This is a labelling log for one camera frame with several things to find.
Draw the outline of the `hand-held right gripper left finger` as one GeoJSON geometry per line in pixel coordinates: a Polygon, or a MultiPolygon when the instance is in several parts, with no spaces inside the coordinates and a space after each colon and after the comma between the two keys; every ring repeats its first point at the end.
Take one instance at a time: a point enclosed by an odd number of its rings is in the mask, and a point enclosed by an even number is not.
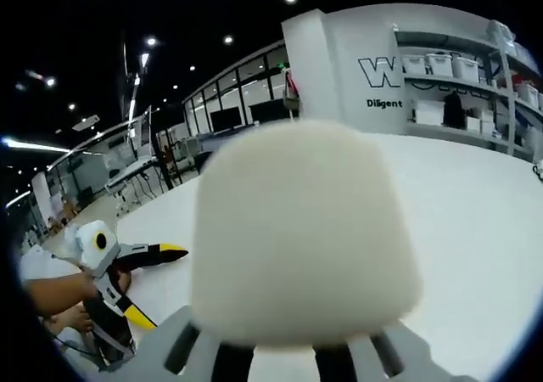
{"type": "Polygon", "coordinates": [[[134,374],[147,381],[246,381],[254,350],[201,330],[183,306],[141,338],[134,374]]]}

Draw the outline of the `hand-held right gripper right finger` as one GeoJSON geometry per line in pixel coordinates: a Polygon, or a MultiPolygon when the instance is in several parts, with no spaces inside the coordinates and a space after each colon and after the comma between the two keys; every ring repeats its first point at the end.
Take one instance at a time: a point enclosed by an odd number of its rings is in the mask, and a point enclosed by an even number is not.
{"type": "Polygon", "coordinates": [[[403,323],[336,345],[315,345],[321,381],[451,381],[428,343],[403,323]]]}

